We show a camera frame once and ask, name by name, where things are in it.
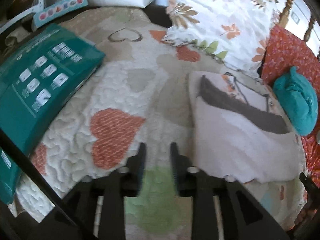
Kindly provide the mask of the light blue flat box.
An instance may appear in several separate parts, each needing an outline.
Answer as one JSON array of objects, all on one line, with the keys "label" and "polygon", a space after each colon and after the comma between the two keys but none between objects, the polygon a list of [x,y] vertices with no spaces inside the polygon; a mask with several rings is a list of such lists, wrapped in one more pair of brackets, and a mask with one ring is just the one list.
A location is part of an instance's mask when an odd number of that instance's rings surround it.
[{"label": "light blue flat box", "polygon": [[88,6],[88,0],[61,0],[37,12],[33,16],[32,30],[35,31],[43,25],[59,18],[69,12]]}]

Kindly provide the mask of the white grey small garment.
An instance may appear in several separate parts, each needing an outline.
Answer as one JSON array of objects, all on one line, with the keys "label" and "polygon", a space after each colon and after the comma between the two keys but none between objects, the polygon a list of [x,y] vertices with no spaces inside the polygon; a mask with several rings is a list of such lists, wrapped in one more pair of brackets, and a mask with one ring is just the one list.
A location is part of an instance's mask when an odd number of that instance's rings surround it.
[{"label": "white grey small garment", "polygon": [[253,90],[230,75],[192,72],[189,96],[199,168],[243,183],[289,181],[299,175],[299,139],[264,86]]}]

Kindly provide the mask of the red floral blanket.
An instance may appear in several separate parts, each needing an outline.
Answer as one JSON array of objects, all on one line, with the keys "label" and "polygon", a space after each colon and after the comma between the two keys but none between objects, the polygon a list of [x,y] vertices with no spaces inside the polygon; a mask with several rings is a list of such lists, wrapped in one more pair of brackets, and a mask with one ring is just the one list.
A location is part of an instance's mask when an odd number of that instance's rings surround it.
[{"label": "red floral blanket", "polygon": [[[319,60],[304,41],[276,25],[271,29],[261,77],[266,84],[272,86],[276,78],[293,66],[298,67],[297,72],[308,79],[319,95]],[[302,137],[307,168],[316,185],[319,185],[318,132],[319,121],[309,135]]]}]

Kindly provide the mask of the floral white pillow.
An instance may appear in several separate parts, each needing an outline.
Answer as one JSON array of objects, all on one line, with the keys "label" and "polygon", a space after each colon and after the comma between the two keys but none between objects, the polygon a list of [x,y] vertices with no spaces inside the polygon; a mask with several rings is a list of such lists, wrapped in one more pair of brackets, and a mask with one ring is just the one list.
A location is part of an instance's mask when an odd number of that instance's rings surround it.
[{"label": "floral white pillow", "polygon": [[257,78],[277,6],[271,0],[168,0],[163,41],[193,44],[226,67]]}]

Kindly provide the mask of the teal cardboard box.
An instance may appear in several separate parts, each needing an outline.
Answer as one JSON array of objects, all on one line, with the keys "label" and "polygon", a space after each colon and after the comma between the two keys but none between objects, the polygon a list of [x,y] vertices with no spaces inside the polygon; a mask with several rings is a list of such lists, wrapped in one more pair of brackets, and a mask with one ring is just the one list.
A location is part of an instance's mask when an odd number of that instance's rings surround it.
[{"label": "teal cardboard box", "polygon": [[1,64],[1,130],[26,157],[104,57],[92,43],[51,24]]}]

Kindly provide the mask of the heart pattern quilt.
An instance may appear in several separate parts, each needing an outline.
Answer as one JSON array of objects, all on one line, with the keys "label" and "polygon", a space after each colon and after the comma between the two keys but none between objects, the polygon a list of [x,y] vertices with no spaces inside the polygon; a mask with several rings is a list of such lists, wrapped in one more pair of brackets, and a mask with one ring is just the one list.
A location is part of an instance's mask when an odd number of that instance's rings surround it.
[{"label": "heart pattern quilt", "polygon": [[137,9],[88,10],[63,26],[107,57],[49,126],[32,156],[35,166],[63,196],[82,177],[123,165],[144,141],[143,190],[126,201],[127,238],[189,239],[192,200],[175,194],[169,144],[191,152],[189,73],[225,67],[188,47],[162,44],[164,30]]}]

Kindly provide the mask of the teal plush towel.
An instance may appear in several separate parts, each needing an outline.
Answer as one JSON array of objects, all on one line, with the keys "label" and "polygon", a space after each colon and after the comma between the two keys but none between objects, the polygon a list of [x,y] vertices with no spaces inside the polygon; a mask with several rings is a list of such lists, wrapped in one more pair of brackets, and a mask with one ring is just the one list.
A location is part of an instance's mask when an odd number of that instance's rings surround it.
[{"label": "teal plush towel", "polygon": [[312,84],[293,66],[275,80],[272,89],[297,133],[309,135],[318,118],[318,98]]}]

